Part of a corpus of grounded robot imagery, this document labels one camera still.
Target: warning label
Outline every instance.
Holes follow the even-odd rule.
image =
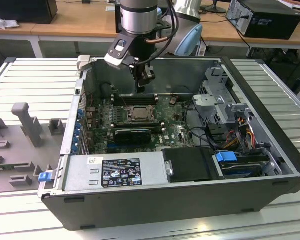
[[[142,185],[140,159],[116,159],[102,161],[104,188]]]

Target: floor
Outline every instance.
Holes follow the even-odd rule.
[[[43,41],[40,43],[41,49],[47,58],[76,58],[79,54],[76,54],[75,45],[73,42],[51,42]],[[93,43],[93,42],[79,42],[80,55],[91,55],[94,57],[105,56],[110,43]],[[265,54],[270,54],[270,49],[256,52],[253,57],[255,59],[265,60]],[[231,59],[246,59],[246,48],[242,47],[211,47],[206,56],[227,56]],[[28,41],[16,41],[16,40],[0,40],[0,66],[7,57],[16,58],[34,58],[32,47]],[[294,74],[287,79],[296,65],[291,63],[276,63],[272,62],[270,68],[291,88],[294,84],[294,80],[300,77],[300,66],[294,72]]]

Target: motherboard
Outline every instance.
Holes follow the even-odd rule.
[[[185,125],[189,101],[178,96],[102,99],[87,112],[93,154],[158,152],[194,147]]]

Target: paper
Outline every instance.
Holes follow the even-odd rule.
[[[0,29],[6,30],[9,28],[17,28],[20,27],[18,22],[15,20],[3,20],[0,19]]]

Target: desk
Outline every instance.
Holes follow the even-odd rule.
[[[203,0],[202,4],[208,5],[211,1]],[[112,43],[117,36],[115,14],[106,11],[106,3],[58,2],[57,6],[58,13],[51,24],[21,23],[19,28],[0,29],[0,39],[28,40],[35,56],[43,58],[40,41]],[[229,3],[218,2],[218,6],[228,9]],[[225,20],[221,16],[204,14],[201,20],[207,22]],[[202,37],[208,46],[247,47],[236,29],[227,21],[203,23]],[[300,49],[300,25],[290,40],[261,38],[245,38],[245,40],[252,48]]]

